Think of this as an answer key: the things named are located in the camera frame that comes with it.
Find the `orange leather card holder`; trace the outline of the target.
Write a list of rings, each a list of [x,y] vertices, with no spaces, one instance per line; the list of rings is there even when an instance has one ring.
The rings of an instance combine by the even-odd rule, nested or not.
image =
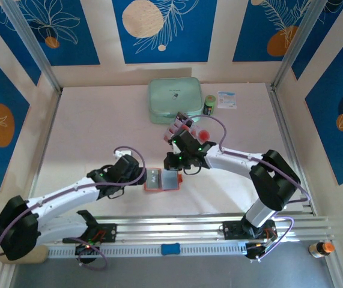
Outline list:
[[[160,188],[158,190],[148,190],[144,184],[144,190],[152,192],[179,190],[182,181],[182,175],[177,171],[160,169]]]

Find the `mint green zip pouch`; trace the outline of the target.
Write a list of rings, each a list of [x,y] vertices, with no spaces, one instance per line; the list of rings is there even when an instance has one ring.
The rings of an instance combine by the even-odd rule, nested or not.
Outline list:
[[[202,89],[195,77],[153,79],[148,84],[148,109],[154,124],[170,124],[179,112],[200,115],[204,107]]]

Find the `white and blue packet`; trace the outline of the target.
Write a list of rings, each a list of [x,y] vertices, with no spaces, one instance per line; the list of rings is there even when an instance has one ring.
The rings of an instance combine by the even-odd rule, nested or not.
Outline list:
[[[219,109],[236,109],[236,94],[234,92],[219,91],[217,93],[217,107]]]

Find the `blue bone-shaped clip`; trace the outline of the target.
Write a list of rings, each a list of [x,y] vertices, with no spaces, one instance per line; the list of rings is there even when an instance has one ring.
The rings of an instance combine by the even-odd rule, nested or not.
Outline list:
[[[160,253],[163,256],[179,255],[181,253],[180,244],[179,243],[162,244],[160,246]]]

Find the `beige foam block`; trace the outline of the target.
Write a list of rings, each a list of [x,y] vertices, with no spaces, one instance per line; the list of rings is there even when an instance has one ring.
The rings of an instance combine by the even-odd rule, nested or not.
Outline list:
[[[8,260],[6,256],[0,256],[0,262],[9,265],[29,265],[43,263],[49,254],[49,249],[45,245],[34,247],[27,255],[17,259]]]

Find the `brown bottle orange cap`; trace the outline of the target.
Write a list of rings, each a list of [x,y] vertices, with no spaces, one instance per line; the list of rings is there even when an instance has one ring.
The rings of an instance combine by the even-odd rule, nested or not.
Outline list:
[[[314,258],[326,257],[335,251],[331,242],[317,242],[309,246],[308,251]]]

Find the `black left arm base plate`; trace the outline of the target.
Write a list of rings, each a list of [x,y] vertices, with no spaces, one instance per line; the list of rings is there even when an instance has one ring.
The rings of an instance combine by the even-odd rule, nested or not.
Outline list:
[[[85,228],[82,233],[77,233],[75,236],[64,238],[63,243],[75,243],[74,238],[78,238],[87,243],[114,243],[117,236],[116,224],[93,224]]]

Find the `aluminium rail beam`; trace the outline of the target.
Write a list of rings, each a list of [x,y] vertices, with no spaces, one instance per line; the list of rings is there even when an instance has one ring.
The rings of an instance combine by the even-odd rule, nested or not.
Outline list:
[[[324,241],[335,239],[332,224],[326,217],[310,214],[293,215],[294,225],[287,216],[274,218],[276,233],[284,242]],[[239,214],[180,215],[159,217],[97,217],[100,224],[116,224],[116,244],[168,244],[224,242],[220,231],[225,221],[238,221]]]

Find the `aluminium table side rail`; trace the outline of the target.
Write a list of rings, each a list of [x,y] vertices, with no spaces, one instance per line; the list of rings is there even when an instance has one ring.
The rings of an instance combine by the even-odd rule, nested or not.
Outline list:
[[[311,196],[311,191],[304,173],[300,165],[300,161],[296,154],[296,150],[294,147],[294,143],[291,138],[290,129],[288,127],[287,121],[285,119],[284,111],[278,99],[278,95],[274,90],[274,87],[270,83],[266,84],[267,92],[269,95],[269,99],[275,114],[276,122],[279,127],[279,131],[281,134],[282,141],[284,143],[285,152],[287,154],[287,162],[299,177],[301,182],[301,187],[306,190],[309,196]],[[293,196],[294,199],[299,198],[301,202],[291,203],[287,206],[285,212],[281,212],[282,215],[311,215],[317,216],[317,209],[314,207],[314,203],[312,199],[307,200],[306,197],[302,194],[300,190],[298,190],[295,195]]]
[[[58,111],[59,103],[62,93],[54,93],[52,99],[49,101],[47,112],[44,118],[40,121],[39,134],[37,144],[35,146],[32,162],[29,166],[28,177],[24,187],[23,196],[25,199],[34,195],[37,186],[37,181],[40,175],[41,167],[43,165],[44,156],[46,154],[47,146],[49,143],[50,135],[55,122],[56,114]]]

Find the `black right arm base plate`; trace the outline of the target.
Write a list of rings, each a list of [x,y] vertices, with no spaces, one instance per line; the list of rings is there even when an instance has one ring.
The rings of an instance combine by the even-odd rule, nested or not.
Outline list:
[[[267,220],[261,227],[254,227],[248,221],[224,221],[222,231],[226,240],[254,240],[278,238],[273,220]]]

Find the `aluminium frame post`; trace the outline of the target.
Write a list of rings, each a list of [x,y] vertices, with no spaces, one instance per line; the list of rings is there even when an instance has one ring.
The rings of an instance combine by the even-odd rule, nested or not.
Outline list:
[[[289,45],[289,48],[286,54],[284,55],[279,66],[279,69],[271,83],[272,91],[276,92],[280,84],[283,82],[285,75],[291,68],[303,45],[308,39],[309,34],[311,33],[326,3],[327,0],[311,0],[309,9],[304,15],[303,20],[299,25],[299,28],[291,44]]]
[[[40,71],[46,76],[55,92],[61,95],[62,87],[60,87],[52,71],[50,62],[18,5],[13,0],[0,0],[0,5]]]

